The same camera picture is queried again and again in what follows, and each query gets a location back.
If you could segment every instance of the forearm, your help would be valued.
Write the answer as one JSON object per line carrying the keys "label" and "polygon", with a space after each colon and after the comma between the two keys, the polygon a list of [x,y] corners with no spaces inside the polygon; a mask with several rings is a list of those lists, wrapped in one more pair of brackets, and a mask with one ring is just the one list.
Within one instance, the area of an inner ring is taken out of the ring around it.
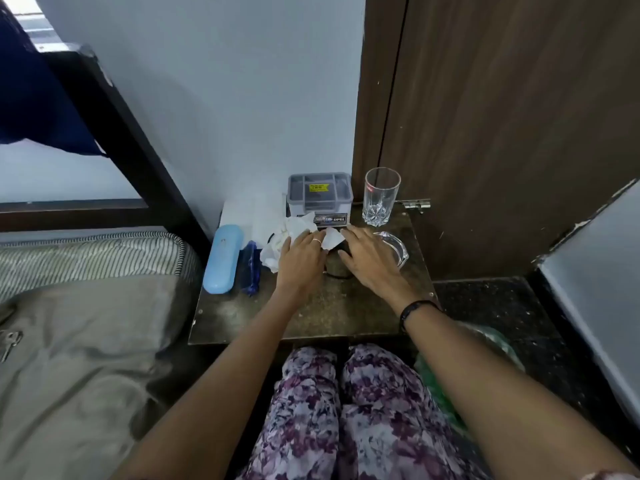
{"label": "forearm", "polygon": [[114,479],[221,479],[297,308],[276,291],[267,305],[135,448]]}
{"label": "forearm", "polygon": [[[396,314],[420,299],[396,286]],[[434,307],[405,328],[475,435],[497,479],[581,478],[634,466],[580,414],[494,354]]]}

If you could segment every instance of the product label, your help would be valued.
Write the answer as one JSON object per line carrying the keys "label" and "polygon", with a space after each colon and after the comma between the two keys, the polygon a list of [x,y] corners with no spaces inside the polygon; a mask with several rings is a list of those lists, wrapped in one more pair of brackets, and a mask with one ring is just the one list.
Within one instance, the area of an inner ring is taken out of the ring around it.
{"label": "product label", "polygon": [[349,222],[348,214],[324,214],[314,218],[314,224],[318,227],[339,227],[346,226]]}
{"label": "product label", "polygon": [[309,192],[329,192],[329,184],[309,184]]}

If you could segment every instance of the window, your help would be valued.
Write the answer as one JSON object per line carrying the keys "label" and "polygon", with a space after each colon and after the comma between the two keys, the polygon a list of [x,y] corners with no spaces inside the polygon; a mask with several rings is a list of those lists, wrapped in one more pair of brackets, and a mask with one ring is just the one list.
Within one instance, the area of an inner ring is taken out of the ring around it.
{"label": "window", "polygon": [[46,19],[36,0],[4,0],[12,14],[39,50],[47,44],[61,43],[55,30]]}

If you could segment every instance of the yellow price sticker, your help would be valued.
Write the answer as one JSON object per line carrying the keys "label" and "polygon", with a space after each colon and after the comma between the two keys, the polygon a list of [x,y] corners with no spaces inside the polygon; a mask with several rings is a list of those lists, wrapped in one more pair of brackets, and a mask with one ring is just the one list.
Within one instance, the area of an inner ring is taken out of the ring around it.
{"label": "yellow price sticker", "polygon": [[309,184],[309,192],[329,192],[329,184]]}

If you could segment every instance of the gray plastic lid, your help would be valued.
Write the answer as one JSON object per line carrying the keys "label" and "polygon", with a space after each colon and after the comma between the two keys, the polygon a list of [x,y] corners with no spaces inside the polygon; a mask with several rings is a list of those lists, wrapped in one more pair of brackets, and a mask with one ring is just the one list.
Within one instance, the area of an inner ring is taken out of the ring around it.
{"label": "gray plastic lid", "polygon": [[353,201],[348,173],[309,173],[289,177],[287,202],[302,205],[305,211],[337,211],[341,203]]}

